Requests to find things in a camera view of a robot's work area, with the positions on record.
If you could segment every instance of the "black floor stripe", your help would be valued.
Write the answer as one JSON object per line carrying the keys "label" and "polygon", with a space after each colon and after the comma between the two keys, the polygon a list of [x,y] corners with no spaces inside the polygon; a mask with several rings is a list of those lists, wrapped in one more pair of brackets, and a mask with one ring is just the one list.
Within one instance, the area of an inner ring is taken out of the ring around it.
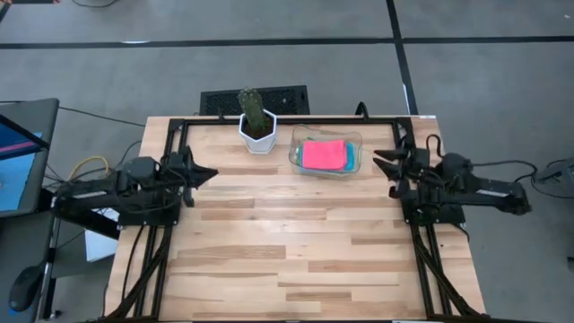
{"label": "black floor stripe", "polygon": [[238,46],[288,45],[371,45],[392,44],[391,38],[314,38],[314,39],[219,39],[219,40],[161,40],[145,42],[65,42],[65,43],[5,43],[0,49],[86,49],[86,48],[196,48]]}
{"label": "black floor stripe", "polygon": [[401,28],[398,23],[395,2],[393,0],[387,0],[387,9],[391,21],[391,28],[393,29],[396,58],[398,59],[399,69],[401,70],[401,78],[403,80],[404,95],[406,97],[406,108],[409,115],[418,115],[419,109],[416,106],[416,99],[414,98],[413,81],[411,80],[411,74],[409,72],[409,64],[406,61],[406,53],[404,52]]}
{"label": "black floor stripe", "polygon": [[571,42],[574,36],[522,36],[522,37],[410,37],[404,44],[512,44]]}
{"label": "black floor stripe", "polygon": [[6,16],[6,13],[8,13],[8,9],[10,9],[9,4],[4,4],[2,6],[2,10],[0,10],[0,22],[2,22],[3,18]]}

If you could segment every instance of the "cactus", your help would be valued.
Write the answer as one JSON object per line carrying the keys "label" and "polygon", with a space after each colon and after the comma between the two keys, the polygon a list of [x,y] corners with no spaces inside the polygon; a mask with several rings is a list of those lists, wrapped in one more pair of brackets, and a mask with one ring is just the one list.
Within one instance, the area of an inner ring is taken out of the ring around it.
{"label": "cactus", "polygon": [[263,134],[268,126],[268,118],[263,111],[263,101],[259,92],[246,87],[241,90],[237,98],[253,134]]}

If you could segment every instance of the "yellow cable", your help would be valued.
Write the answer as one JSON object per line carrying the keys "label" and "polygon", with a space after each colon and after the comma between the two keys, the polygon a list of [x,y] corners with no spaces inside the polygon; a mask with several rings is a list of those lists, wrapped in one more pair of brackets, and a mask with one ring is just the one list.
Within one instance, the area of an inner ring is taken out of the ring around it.
{"label": "yellow cable", "polygon": [[95,160],[102,160],[104,162],[104,165],[106,165],[106,174],[109,171],[109,165],[108,165],[108,161],[101,156],[92,156],[92,157],[88,157],[86,159],[84,159],[83,161],[78,162],[74,168],[72,169],[72,172],[70,173],[70,176],[68,176],[68,180],[73,179],[75,176],[75,173],[87,162],[91,162],[91,161],[95,161]]}

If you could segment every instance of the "butcher block tabletop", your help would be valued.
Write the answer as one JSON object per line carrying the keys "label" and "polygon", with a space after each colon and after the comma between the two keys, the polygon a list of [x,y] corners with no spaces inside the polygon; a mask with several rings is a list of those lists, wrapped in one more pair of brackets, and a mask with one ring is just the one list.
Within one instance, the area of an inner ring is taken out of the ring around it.
{"label": "butcher block tabletop", "polygon": [[[171,118],[148,118],[141,156],[160,159]],[[250,154],[237,126],[189,127],[187,144],[196,163],[219,175],[193,191],[196,207],[181,209],[160,320],[425,318],[410,229],[399,202],[387,196],[393,182],[372,162],[374,150],[394,148],[391,127],[313,125],[308,118],[309,127],[362,135],[357,174],[337,180],[295,173],[288,160],[293,126],[278,125],[277,144],[268,155]],[[439,135],[435,118],[412,122],[420,147],[427,135]],[[121,232],[107,313],[120,302],[138,230]],[[466,236],[448,224],[435,230],[445,274],[484,312]],[[129,268],[128,291],[141,273],[146,237],[147,229]],[[429,279],[441,313],[436,281],[431,274]],[[155,276],[144,315],[151,312],[154,285]]]}

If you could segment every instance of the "potted cactus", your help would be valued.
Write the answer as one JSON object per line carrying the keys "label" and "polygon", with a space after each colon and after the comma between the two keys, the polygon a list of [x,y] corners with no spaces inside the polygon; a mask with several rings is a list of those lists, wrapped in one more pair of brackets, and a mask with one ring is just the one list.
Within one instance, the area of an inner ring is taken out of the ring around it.
{"label": "potted cactus", "polygon": [[238,95],[243,114],[239,117],[239,134],[250,153],[267,154],[277,141],[277,116],[263,109],[261,95],[245,88]]}

